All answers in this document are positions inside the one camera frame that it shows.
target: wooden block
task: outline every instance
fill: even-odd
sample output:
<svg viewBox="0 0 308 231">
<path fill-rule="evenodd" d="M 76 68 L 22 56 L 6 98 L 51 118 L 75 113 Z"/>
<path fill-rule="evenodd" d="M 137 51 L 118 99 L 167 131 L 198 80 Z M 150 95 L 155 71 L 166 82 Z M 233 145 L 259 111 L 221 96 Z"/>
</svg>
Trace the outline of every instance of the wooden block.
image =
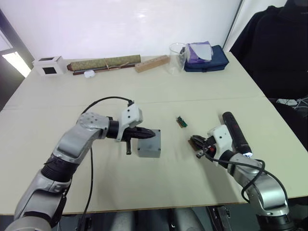
<svg viewBox="0 0 308 231">
<path fill-rule="evenodd" d="M 146 71 L 152 69 L 154 67 L 167 64 L 169 62 L 169 57 L 167 55 L 159 56 L 154 59 L 150 59 L 148 61 L 139 63 L 135 65 L 135 70 L 140 73 L 142 71 Z"/>
</svg>

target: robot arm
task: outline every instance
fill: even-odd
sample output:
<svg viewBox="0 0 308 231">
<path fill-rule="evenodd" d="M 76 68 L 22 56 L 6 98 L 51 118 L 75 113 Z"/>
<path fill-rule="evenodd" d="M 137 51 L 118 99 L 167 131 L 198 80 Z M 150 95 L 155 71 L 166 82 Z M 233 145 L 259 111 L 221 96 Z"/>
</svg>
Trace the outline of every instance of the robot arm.
<svg viewBox="0 0 308 231">
<path fill-rule="evenodd" d="M 233 153 L 232 138 L 226 125 L 218 126 L 208 132 L 208 139 L 192 136 L 190 144 L 197 149 L 197 157 L 205 155 L 209 160 L 222 160 L 239 164 L 248 164 L 261 168 L 262 164 L 242 154 Z M 245 187 L 259 172 L 259 169 L 231 163 L 217 162 L 228 170 L 235 181 Z M 289 216 L 285 193 L 276 179 L 262 172 L 260 177 L 247 188 L 249 203 L 254 209 L 261 230 L 292 231 L 295 230 Z"/>
<path fill-rule="evenodd" d="M 141 122 L 142 112 L 135 104 L 122 112 L 119 121 L 93 112 L 82 114 L 37 172 L 16 207 L 15 221 L 6 231 L 50 231 L 61 219 L 72 176 L 93 141 L 108 137 L 130 142 L 130 138 L 155 136 L 149 129 L 136 127 Z"/>
</svg>

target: light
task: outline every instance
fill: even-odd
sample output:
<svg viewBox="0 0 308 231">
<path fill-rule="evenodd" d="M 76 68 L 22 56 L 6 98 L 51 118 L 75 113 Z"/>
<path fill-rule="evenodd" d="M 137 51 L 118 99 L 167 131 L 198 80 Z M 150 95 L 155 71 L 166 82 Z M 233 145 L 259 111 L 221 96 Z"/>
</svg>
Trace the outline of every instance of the light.
<svg viewBox="0 0 308 231">
<path fill-rule="evenodd" d="M 19 71 L 25 78 L 30 73 L 30 68 L 28 65 L 24 62 L 22 57 L 18 54 L 18 52 L 9 53 L 9 54 L 3 54 L 3 58 L 6 59 L 17 71 Z"/>
</svg>

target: blue case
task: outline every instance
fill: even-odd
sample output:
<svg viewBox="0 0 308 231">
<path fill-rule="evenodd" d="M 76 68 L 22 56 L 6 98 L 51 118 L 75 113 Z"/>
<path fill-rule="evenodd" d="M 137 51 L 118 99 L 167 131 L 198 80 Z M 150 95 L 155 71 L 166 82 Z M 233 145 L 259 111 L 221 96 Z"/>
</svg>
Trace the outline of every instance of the blue case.
<svg viewBox="0 0 308 231">
<path fill-rule="evenodd" d="M 217 45 L 212 47 L 213 56 L 210 62 L 202 64 L 189 64 L 185 62 L 184 70 L 187 72 L 207 72 L 207 71 L 219 71 L 225 69 L 226 65 L 229 63 L 225 53 L 223 52 L 221 46 Z"/>
</svg>

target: white box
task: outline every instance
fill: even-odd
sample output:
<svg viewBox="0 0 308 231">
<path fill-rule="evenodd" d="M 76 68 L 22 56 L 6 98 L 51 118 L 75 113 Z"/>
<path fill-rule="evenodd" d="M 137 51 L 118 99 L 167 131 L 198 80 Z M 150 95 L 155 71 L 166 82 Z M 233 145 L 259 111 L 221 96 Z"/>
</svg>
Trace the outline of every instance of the white box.
<svg viewBox="0 0 308 231">
<path fill-rule="evenodd" d="M 62 56 L 41 58 L 32 63 L 41 76 L 55 76 L 66 72 L 66 64 Z"/>
</svg>

